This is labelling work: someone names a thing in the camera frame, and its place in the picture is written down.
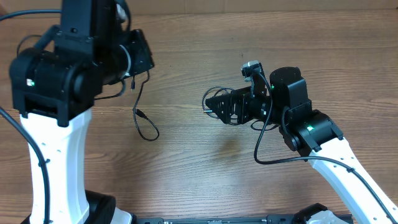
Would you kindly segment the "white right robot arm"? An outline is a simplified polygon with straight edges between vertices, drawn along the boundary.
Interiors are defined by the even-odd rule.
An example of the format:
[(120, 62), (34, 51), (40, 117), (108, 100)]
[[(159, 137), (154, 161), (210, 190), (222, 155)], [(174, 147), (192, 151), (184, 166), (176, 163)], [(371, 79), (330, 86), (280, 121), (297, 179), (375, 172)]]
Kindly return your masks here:
[(250, 86), (224, 89), (204, 100), (207, 113), (224, 124), (261, 121), (260, 136), (268, 125), (278, 128), (287, 147), (297, 157), (262, 161), (262, 165), (293, 161), (310, 163), (338, 194), (358, 223), (397, 223), (397, 205), (382, 191), (353, 153), (342, 130), (325, 113), (312, 108), (307, 84), (297, 67), (282, 67), (266, 78), (260, 64), (241, 69)]

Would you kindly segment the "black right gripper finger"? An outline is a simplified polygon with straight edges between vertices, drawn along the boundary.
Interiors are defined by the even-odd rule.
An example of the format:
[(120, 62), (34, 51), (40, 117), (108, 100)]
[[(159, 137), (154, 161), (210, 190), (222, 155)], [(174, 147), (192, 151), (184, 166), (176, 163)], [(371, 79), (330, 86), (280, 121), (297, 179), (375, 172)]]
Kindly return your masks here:
[(238, 114), (239, 112), (239, 94), (241, 91), (233, 91), (232, 93), (214, 96), (205, 100), (205, 104), (212, 112), (216, 113), (226, 110)]
[(221, 110), (217, 112), (217, 117), (224, 123), (230, 125), (246, 124), (249, 117), (241, 113), (234, 114), (233, 112)]

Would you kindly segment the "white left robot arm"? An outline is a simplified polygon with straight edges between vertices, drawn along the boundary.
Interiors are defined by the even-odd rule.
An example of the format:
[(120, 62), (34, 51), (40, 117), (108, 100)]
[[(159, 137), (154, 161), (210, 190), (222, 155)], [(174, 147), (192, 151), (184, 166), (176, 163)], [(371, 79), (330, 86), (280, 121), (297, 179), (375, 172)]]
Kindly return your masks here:
[(60, 23), (9, 68), (14, 122), (29, 146), (33, 204), (26, 223), (135, 223), (113, 196), (85, 188), (85, 141), (105, 85), (153, 66), (125, 1), (64, 0)]

